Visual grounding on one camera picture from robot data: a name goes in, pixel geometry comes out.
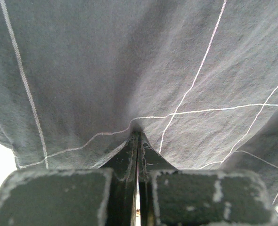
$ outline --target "gray fabric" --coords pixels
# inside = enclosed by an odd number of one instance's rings
[[[42,135],[50,169],[98,167],[136,124],[159,151],[199,72],[161,155],[179,169],[256,170],[278,205],[278,168],[235,152],[278,166],[278,132],[253,137],[278,121],[278,1],[227,0],[202,65],[223,3],[7,0],[41,135],[0,4],[0,142],[17,167],[46,167]],[[131,121],[142,116],[163,118]]]

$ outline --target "black object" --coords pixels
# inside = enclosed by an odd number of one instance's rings
[[[264,183],[245,170],[179,171],[144,133],[100,169],[17,170],[0,188],[0,226],[278,225]]]

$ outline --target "gray cloth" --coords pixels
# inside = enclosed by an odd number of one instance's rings
[[[254,170],[278,205],[275,111],[278,1],[0,0],[18,168],[98,167],[138,124],[175,167]]]

